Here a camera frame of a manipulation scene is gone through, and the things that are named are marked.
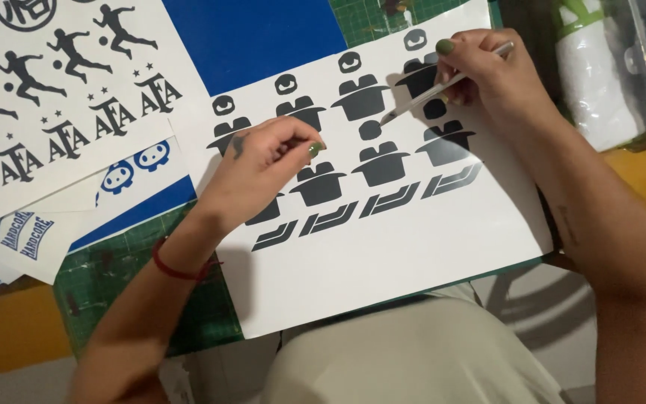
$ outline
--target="circular logo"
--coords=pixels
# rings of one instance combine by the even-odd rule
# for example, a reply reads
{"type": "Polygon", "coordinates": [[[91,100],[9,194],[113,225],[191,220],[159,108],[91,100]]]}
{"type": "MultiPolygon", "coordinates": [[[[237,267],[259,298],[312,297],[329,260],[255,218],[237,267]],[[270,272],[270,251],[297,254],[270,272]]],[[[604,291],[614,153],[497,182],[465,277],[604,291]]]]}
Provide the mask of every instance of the circular logo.
{"type": "Polygon", "coordinates": [[[0,21],[21,32],[36,31],[54,18],[56,0],[0,0],[0,21]]]}

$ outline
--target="red string bracelet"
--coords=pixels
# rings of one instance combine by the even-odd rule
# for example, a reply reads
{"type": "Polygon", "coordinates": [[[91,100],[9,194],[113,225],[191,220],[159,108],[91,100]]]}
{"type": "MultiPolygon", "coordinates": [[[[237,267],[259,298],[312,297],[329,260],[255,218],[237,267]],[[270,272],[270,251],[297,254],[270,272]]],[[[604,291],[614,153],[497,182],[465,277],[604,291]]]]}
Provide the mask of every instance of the red string bracelet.
{"type": "Polygon", "coordinates": [[[201,282],[204,278],[206,278],[206,275],[208,274],[208,270],[209,268],[211,268],[211,265],[223,263],[219,261],[214,261],[213,257],[211,257],[208,259],[208,261],[205,264],[203,264],[203,267],[201,268],[201,271],[198,272],[198,275],[191,275],[184,272],[176,271],[174,269],[171,269],[165,263],[163,263],[161,261],[161,258],[159,257],[159,249],[161,248],[161,245],[163,245],[165,241],[166,241],[166,237],[162,237],[156,242],[156,244],[154,244],[154,248],[151,249],[151,257],[154,259],[154,263],[156,264],[157,268],[161,270],[161,272],[164,272],[166,275],[170,276],[171,278],[183,279],[183,280],[195,280],[196,282],[201,282]]]}

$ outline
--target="hand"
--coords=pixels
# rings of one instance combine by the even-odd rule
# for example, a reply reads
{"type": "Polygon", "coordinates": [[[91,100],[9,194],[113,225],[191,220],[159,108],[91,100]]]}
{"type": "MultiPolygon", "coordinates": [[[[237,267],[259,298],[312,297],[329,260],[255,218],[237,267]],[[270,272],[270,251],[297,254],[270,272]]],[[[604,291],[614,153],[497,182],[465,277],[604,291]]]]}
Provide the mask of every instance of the hand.
{"type": "Polygon", "coordinates": [[[290,116],[237,132],[194,209],[215,217],[224,236],[264,210],[322,149],[318,131],[290,116]]]}
{"type": "Polygon", "coordinates": [[[437,81],[446,82],[457,71],[470,78],[446,89],[444,95],[458,105],[480,104],[504,137],[542,133],[564,121],[515,30],[458,32],[450,40],[439,41],[436,50],[437,81]],[[508,40],[515,48],[507,60],[491,53],[508,40]]]}

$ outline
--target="tattoo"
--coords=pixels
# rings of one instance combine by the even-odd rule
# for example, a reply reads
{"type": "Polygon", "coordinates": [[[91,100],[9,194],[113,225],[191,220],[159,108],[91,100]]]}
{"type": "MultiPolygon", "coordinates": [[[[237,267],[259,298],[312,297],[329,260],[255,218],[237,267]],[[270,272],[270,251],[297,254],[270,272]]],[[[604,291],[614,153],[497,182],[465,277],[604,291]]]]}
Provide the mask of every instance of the tattoo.
{"type": "Polygon", "coordinates": [[[233,146],[233,149],[236,151],[236,155],[233,156],[233,160],[238,160],[240,155],[243,153],[243,141],[245,140],[246,136],[248,136],[250,132],[246,132],[246,134],[242,134],[240,136],[234,136],[233,139],[231,139],[231,145],[233,146]]]}
{"type": "Polygon", "coordinates": [[[578,246],[580,245],[577,242],[577,237],[575,237],[575,234],[572,232],[572,226],[570,226],[570,222],[567,219],[567,206],[560,206],[558,207],[560,209],[560,214],[562,215],[562,222],[565,224],[565,227],[567,228],[567,235],[570,236],[570,241],[572,242],[572,245],[578,246]]]}

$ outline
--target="white pants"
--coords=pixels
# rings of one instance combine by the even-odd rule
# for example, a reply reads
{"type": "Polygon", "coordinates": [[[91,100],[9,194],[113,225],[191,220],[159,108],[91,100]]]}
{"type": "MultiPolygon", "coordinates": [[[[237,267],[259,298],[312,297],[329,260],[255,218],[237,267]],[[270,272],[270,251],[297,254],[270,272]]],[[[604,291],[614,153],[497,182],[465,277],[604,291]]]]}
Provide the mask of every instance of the white pants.
{"type": "Polygon", "coordinates": [[[262,403],[563,403],[552,376],[459,286],[293,338],[262,403]]]}

